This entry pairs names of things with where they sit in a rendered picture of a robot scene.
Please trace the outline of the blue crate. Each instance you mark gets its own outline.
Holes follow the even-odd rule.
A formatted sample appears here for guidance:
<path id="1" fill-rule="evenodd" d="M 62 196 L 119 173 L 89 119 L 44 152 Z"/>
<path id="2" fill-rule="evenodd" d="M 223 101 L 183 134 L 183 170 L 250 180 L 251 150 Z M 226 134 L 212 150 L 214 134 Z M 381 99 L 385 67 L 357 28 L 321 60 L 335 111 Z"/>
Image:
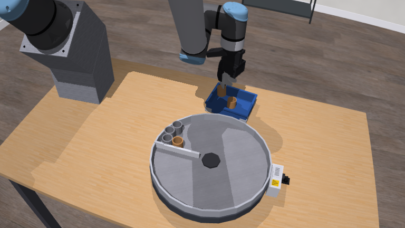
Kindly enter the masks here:
<path id="1" fill-rule="evenodd" d="M 219 82 L 205 101 L 206 111 L 231 116 L 246 123 L 256 103 L 257 94 L 227 85 L 226 96 L 219 97 L 217 95 L 218 85 L 220 85 Z M 234 109 L 227 107 L 228 97 L 235 97 L 237 99 Z"/>

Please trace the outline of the bronze bushing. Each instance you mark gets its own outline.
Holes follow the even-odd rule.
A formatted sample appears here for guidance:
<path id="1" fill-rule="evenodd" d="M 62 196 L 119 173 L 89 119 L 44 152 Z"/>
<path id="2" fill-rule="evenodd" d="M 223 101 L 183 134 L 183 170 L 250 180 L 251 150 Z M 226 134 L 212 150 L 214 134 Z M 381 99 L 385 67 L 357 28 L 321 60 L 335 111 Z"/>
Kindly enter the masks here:
<path id="1" fill-rule="evenodd" d="M 224 97 L 224 96 L 226 96 L 226 86 L 225 86 L 224 89 L 222 89 L 221 85 L 218 85 L 218 86 L 217 86 L 217 95 L 218 95 L 219 97 Z"/>
<path id="2" fill-rule="evenodd" d="M 183 139 L 179 136 L 176 136 L 172 139 L 172 145 L 176 147 L 183 148 Z"/>
<path id="3" fill-rule="evenodd" d="M 236 98 L 235 97 L 228 97 L 227 100 L 227 107 L 229 109 L 234 109 L 236 107 Z"/>

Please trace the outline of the dark grey metal sleeve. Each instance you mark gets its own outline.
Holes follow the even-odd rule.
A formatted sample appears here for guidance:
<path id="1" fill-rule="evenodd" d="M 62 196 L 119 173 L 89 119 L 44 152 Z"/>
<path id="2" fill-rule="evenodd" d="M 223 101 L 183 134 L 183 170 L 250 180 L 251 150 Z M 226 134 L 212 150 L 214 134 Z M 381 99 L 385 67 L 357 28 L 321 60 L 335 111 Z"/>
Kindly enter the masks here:
<path id="1" fill-rule="evenodd" d="M 173 136 L 171 134 L 164 134 L 162 136 L 162 142 L 165 144 L 172 145 Z"/>
<path id="2" fill-rule="evenodd" d="M 173 137 L 175 137 L 175 129 L 172 126 L 167 126 L 165 129 L 165 134 L 171 134 Z"/>
<path id="3" fill-rule="evenodd" d="M 175 129 L 175 135 L 180 135 L 182 133 L 182 122 L 181 121 L 174 121 L 172 123 L 172 127 Z"/>

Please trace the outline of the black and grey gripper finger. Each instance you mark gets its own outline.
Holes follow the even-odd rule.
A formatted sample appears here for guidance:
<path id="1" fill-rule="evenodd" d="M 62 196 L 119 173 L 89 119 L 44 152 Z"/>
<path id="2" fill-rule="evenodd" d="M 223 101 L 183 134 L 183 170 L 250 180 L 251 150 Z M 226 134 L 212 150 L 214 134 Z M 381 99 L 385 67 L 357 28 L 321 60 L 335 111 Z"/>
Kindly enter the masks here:
<path id="1" fill-rule="evenodd" d="M 230 79 L 230 81 L 233 82 L 233 83 L 236 83 L 236 82 L 237 82 L 237 79 L 236 79 L 236 78 L 234 79 L 234 78 L 230 77 L 230 75 L 229 75 L 229 79 Z"/>
<path id="2" fill-rule="evenodd" d="M 217 77 L 220 82 L 220 85 L 222 89 L 225 88 L 225 85 L 232 86 L 233 83 L 229 80 L 229 75 L 227 73 L 224 73 L 224 71 L 221 70 L 221 65 L 218 67 L 218 72 L 217 72 Z"/>

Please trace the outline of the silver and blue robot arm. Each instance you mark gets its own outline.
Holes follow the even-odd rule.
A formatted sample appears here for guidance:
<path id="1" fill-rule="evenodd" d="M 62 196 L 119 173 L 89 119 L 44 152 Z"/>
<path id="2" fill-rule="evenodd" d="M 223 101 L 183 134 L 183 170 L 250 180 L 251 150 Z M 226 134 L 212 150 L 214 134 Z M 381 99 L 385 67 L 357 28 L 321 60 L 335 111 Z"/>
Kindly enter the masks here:
<path id="1" fill-rule="evenodd" d="M 182 48 L 181 61 L 202 65 L 206 56 L 227 56 L 223 49 L 239 51 L 244 47 L 248 20 L 244 5 L 227 2 L 222 6 L 203 0 L 168 2 Z M 25 33 L 40 50 L 59 46 L 73 25 L 71 10 L 56 0 L 0 0 L 0 18 Z M 212 29 L 221 30 L 221 47 L 207 51 Z"/>

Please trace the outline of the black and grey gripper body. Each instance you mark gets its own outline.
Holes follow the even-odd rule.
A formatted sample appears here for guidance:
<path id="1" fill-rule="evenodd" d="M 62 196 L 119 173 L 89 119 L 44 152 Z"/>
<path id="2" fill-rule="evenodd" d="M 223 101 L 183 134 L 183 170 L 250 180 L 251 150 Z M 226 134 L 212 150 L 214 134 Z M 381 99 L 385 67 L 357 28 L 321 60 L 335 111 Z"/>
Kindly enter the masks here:
<path id="1" fill-rule="evenodd" d="M 219 62 L 219 66 L 221 65 L 221 70 L 230 75 L 232 78 L 236 78 L 245 70 L 245 63 L 246 61 L 242 59 L 245 50 L 239 51 L 228 51 L 223 49 L 227 56 L 222 56 Z M 230 54 L 232 53 L 232 54 Z"/>

